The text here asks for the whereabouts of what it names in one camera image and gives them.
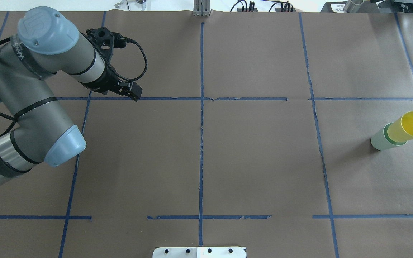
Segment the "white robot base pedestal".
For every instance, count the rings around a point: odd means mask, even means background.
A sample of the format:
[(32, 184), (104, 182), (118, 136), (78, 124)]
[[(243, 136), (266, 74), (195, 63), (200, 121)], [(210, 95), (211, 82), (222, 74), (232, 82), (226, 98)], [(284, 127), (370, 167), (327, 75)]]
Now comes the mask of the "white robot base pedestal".
[(160, 247), (152, 254), (153, 258), (247, 258), (245, 247)]

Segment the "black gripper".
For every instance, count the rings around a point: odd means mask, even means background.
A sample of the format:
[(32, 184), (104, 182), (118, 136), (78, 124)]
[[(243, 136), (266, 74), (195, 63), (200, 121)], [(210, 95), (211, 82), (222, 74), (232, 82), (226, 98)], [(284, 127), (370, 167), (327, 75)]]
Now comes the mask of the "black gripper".
[(107, 28), (91, 28), (86, 36), (94, 47), (93, 62), (79, 74), (79, 83), (84, 87), (102, 94), (108, 91), (131, 98), (137, 102), (142, 95), (142, 88), (135, 82), (123, 82), (108, 67), (113, 57), (114, 48), (125, 48), (127, 39)]

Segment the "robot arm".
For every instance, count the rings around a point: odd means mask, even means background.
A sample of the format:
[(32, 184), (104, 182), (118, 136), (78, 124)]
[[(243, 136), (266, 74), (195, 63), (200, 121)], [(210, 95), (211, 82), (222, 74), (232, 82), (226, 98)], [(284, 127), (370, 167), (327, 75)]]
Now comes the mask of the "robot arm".
[(82, 132), (46, 83), (62, 71), (92, 92), (109, 91), (138, 101), (136, 78), (110, 64), (115, 48), (138, 43), (105, 27), (82, 34), (62, 13), (34, 7), (18, 21), (17, 33), (0, 41), (0, 103), (11, 121), (0, 134), (0, 186), (40, 163), (57, 167), (86, 149)]

